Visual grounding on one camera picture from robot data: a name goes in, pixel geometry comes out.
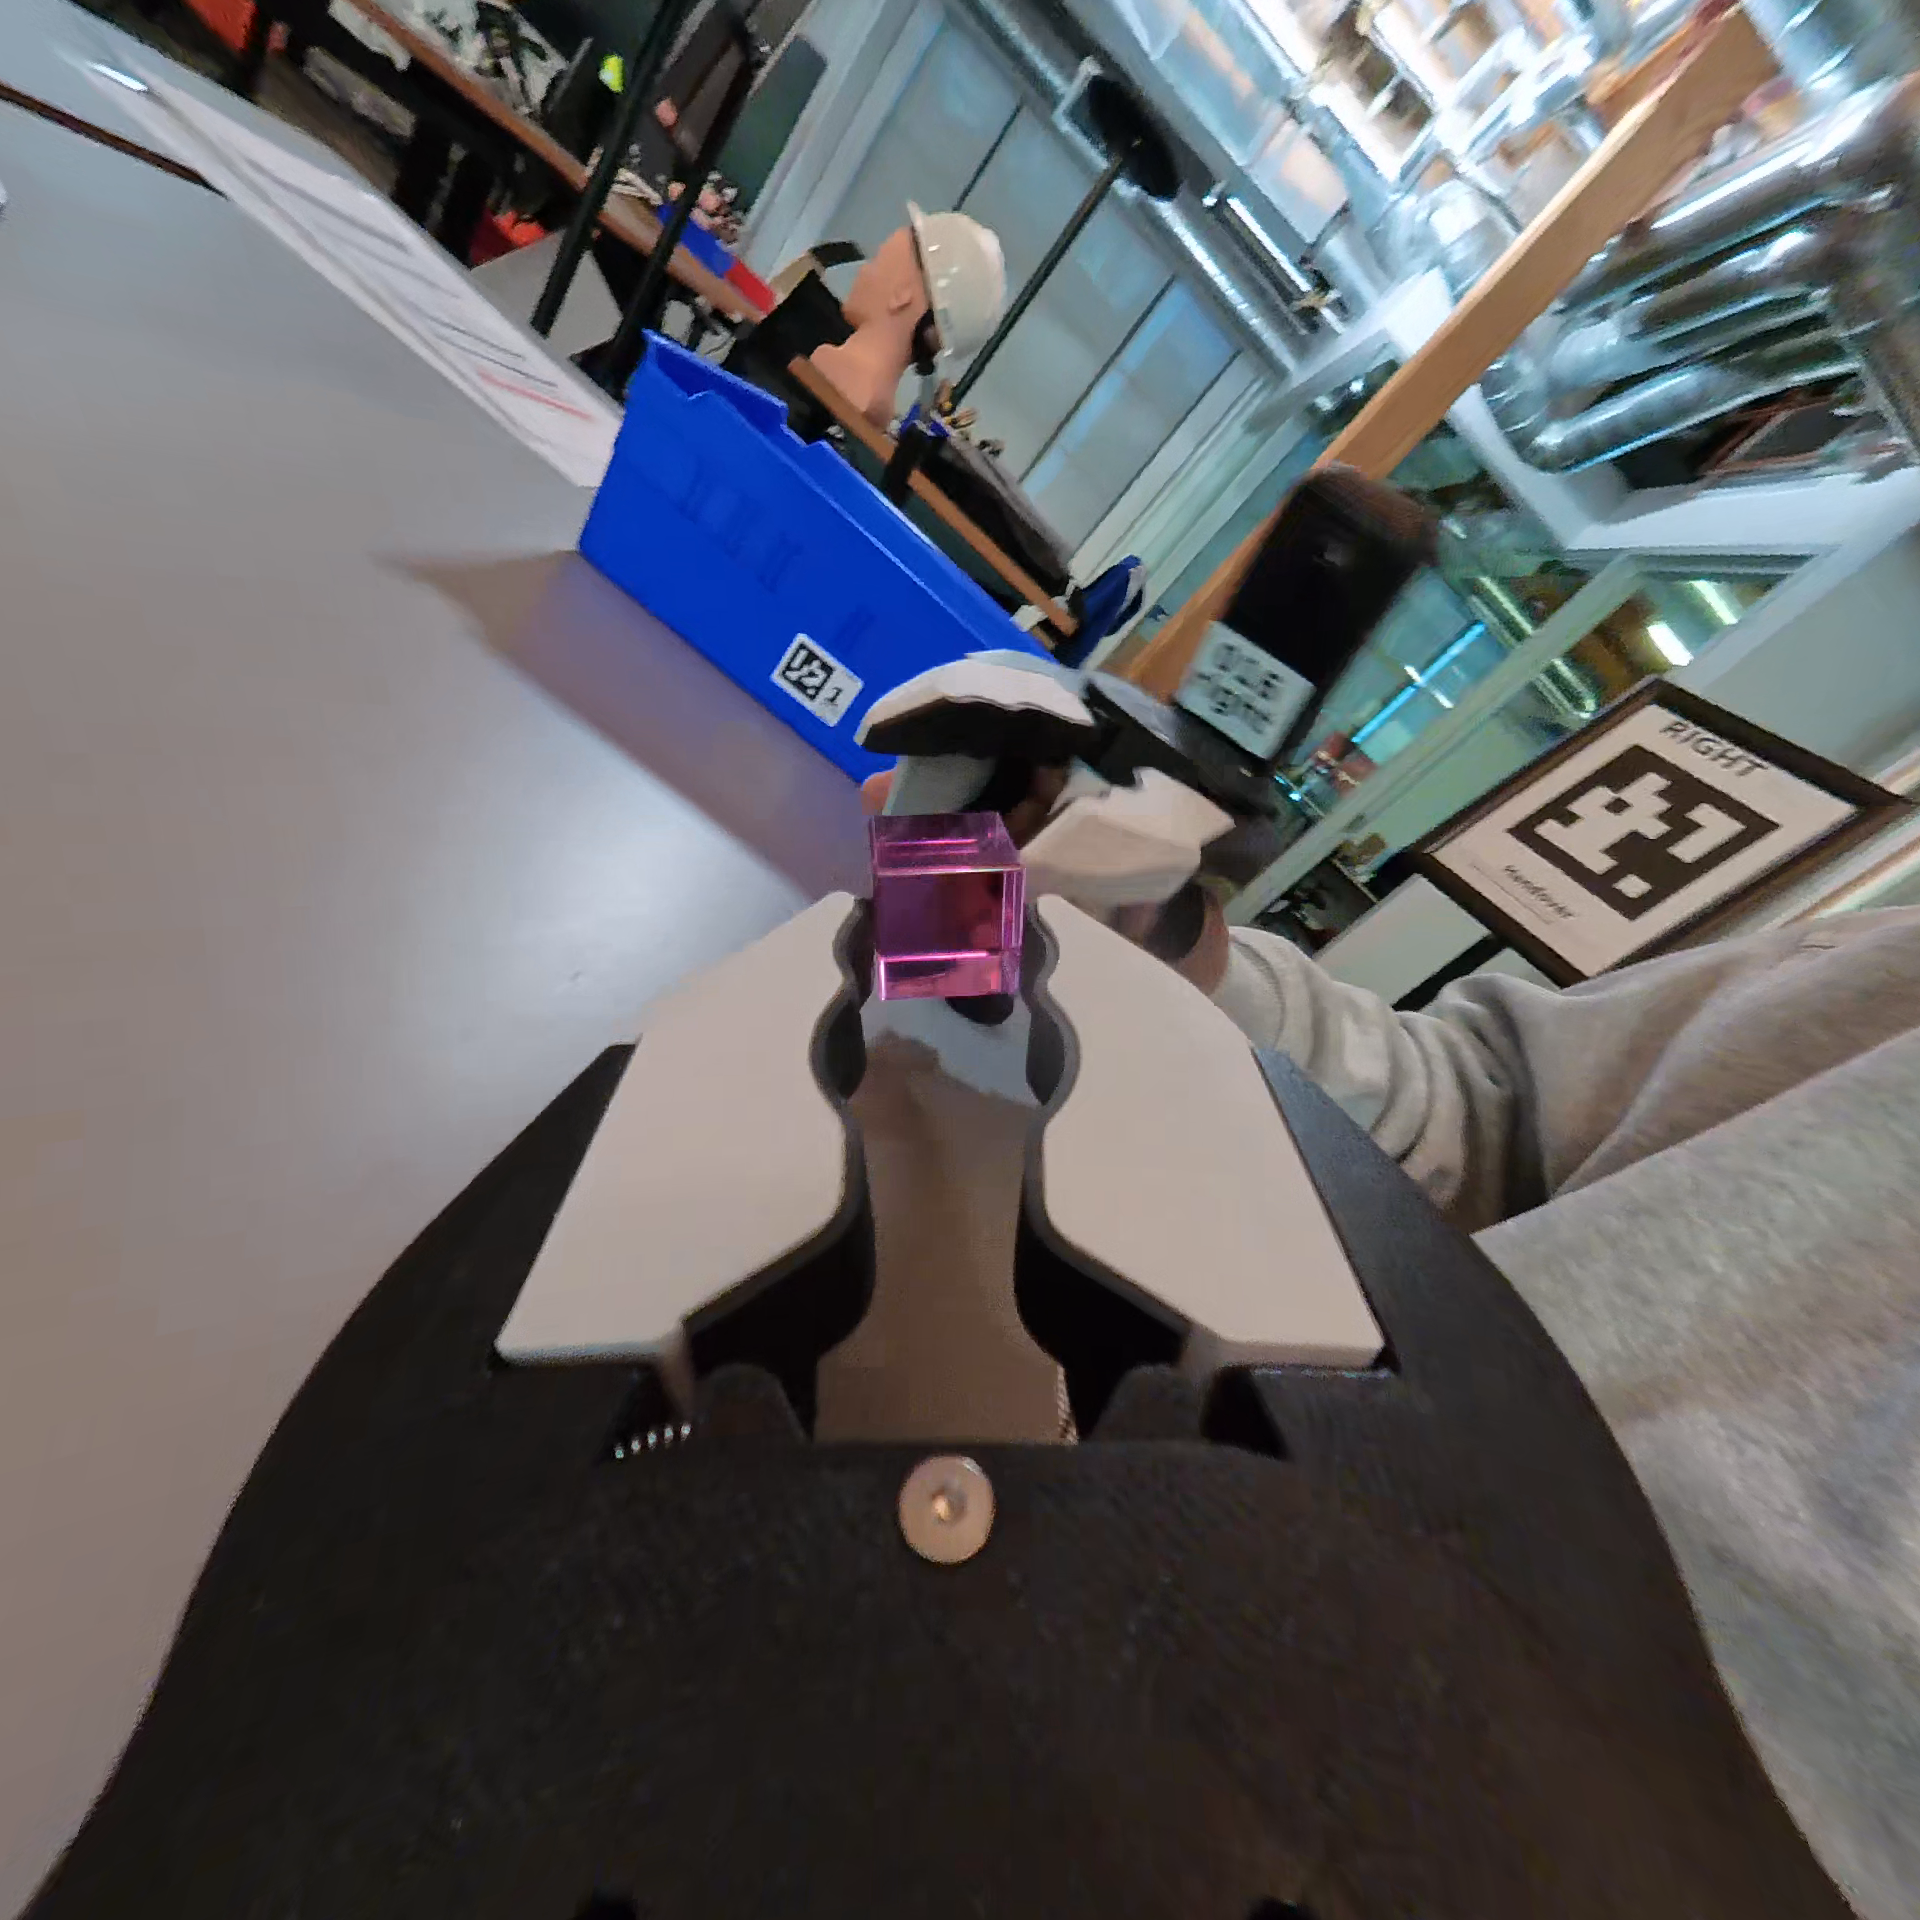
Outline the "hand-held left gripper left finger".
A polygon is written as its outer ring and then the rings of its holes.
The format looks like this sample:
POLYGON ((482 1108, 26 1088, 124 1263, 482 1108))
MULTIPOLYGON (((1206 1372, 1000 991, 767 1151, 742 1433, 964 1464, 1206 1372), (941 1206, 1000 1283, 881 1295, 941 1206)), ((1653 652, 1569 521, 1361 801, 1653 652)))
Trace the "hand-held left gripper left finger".
POLYGON ((512 1366, 628 1360, 689 1414, 750 1366, 800 1428, 876 1289, 871 905, 829 893, 655 1001, 502 1318, 512 1366))

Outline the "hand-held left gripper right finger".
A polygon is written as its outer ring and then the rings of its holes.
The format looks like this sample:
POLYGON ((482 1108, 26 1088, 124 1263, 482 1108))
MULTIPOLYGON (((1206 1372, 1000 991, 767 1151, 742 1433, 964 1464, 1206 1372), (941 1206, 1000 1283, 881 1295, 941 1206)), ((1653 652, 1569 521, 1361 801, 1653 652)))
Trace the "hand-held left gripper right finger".
POLYGON ((1060 896, 1029 948, 1041 1245, 1174 1366, 1373 1366, 1384 1333, 1234 1020, 1060 896))

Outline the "grey desk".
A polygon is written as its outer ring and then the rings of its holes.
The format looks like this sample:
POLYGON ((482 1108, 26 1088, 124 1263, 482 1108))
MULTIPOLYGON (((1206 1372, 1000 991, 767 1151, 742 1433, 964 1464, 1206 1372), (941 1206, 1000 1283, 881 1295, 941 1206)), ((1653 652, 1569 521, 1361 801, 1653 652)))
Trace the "grey desk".
POLYGON ((345 1317, 641 1007, 856 884, 853 783, 586 495, 5 4, 2 1900, 345 1317))

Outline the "person's right forearm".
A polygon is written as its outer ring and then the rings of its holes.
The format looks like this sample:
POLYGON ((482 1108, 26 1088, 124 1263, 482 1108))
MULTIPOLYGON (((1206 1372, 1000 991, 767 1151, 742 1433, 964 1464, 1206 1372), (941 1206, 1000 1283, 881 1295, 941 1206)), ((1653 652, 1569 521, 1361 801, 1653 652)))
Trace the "person's right forearm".
POLYGON ((1298 1064, 1470 1230, 1721 1124, 1805 1103, 1892 1046, 1916 1118, 1918 913, 1849 912, 1658 956, 1569 989, 1476 973, 1400 1012, 1234 927, 1214 1003, 1298 1064))

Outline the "black lamp stand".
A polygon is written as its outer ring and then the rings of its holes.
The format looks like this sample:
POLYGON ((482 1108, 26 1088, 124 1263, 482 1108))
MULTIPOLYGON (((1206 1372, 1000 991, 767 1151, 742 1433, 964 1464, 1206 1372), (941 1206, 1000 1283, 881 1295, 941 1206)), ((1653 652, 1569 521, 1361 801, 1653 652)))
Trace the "black lamp stand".
POLYGON ((967 352, 967 365, 958 381, 946 381, 944 360, 937 358, 933 369, 924 374, 914 406, 900 420, 895 431, 895 448, 881 469, 880 492, 887 500, 904 504, 911 497, 920 467, 935 441, 944 439, 938 400, 950 395, 954 404, 964 403, 973 383, 983 377, 996 352, 1007 343, 1030 304, 1046 288, 1049 279, 1062 264, 1080 231, 1090 225, 1101 203, 1108 198, 1118 181, 1144 192, 1152 201, 1169 201, 1178 187, 1178 164, 1169 151, 1168 137, 1157 124, 1152 110, 1122 79, 1101 70, 1085 85, 1088 121, 1094 132, 1094 145, 1106 163, 1094 176, 1090 190, 1072 211, 1066 224, 1046 246, 1037 268, 1029 275, 1020 293, 1007 302, 993 331, 967 352))

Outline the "person's grey clothing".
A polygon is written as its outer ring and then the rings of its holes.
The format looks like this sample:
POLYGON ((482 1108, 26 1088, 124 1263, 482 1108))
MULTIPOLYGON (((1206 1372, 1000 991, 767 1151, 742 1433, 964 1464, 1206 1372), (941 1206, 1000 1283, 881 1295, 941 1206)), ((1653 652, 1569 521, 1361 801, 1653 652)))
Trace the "person's grey clothing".
POLYGON ((1744 1735, 1916 1915, 1916 1037, 1482 1235, 1621 1441, 1744 1735))

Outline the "mannequin bust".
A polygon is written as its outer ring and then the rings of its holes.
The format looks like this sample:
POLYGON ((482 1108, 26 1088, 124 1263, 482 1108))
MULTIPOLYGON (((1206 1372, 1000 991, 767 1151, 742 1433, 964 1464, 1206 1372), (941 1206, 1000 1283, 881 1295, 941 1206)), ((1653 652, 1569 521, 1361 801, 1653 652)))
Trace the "mannequin bust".
POLYGON ((825 268, 808 255, 726 368, 778 398, 788 424, 817 441, 840 416, 888 431, 900 383, 930 369, 937 348, 918 238, 900 224, 856 262, 846 294, 831 293, 825 268))

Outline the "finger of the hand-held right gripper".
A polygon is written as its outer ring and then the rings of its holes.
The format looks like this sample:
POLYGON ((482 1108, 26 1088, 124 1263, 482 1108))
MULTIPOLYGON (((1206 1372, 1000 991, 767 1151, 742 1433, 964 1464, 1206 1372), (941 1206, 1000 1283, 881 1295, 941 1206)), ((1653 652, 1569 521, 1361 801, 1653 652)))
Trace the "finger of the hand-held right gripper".
POLYGON ((1125 783, 1072 767, 1026 840, 1026 891, 1076 908, 1162 905, 1231 828, 1226 809, 1157 767, 1125 783))
POLYGON ((892 767, 862 787, 866 811, 1009 815, 1097 744, 1074 671, 1012 652, 935 665, 881 693, 854 743, 892 767))

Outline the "printed paper sheet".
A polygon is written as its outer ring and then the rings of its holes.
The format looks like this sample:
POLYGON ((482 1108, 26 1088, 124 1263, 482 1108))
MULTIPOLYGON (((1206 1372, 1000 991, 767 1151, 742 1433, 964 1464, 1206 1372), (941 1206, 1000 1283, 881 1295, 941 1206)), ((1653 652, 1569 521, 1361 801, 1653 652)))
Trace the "printed paper sheet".
POLYGON ((401 341, 575 488, 593 492, 617 409, 502 315, 418 225, 359 176, 281 145, 247 118, 109 59, 79 70, 144 134, 208 181, 327 286, 401 341))

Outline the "purple translucent cube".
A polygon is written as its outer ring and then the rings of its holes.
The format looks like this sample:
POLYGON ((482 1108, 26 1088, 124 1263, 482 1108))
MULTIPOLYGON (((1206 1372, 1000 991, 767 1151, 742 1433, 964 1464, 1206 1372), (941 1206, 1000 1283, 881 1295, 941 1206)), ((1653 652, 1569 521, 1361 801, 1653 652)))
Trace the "purple translucent cube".
POLYGON ((868 820, 880 1001, 1009 999, 1021 977, 1024 863, 996 811, 868 820))

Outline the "white hard hat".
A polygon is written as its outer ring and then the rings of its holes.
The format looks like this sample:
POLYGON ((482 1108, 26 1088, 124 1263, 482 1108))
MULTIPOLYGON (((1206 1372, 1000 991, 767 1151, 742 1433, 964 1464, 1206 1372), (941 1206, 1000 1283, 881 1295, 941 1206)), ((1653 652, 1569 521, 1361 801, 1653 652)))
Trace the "white hard hat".
POLYGON ((1007 279, 996 232, 959 211, 926 213, 904 206, 926 296, 920 352, 927 368, 967 360, 996 331, 1007 302, 1007 279))

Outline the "wooden beam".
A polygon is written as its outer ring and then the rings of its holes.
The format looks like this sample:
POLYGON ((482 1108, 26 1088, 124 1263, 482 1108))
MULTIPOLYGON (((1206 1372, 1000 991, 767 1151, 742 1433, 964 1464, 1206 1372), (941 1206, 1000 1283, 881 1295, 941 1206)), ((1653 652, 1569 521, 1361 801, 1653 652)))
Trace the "wooden beam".
POLYGON ((1776 56, 1744 4, 1695 7, 1671 52, 1649 55, 1613 85, 1613 118, 1597 151, 1453 302, 1436 333, 1317 457, 1312 473, 1383 481, 1776 76, 1776 56))

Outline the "blue plastic bin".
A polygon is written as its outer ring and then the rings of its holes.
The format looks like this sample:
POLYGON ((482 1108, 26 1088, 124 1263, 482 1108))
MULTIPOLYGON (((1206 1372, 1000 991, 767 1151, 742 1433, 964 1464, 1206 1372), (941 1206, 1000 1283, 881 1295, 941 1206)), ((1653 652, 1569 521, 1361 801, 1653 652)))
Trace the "blue plastic bin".
POLYGON ((839 773, 866 711, 954 659, 1041 648, 784 404, 645 336, 583 558, 839 773))

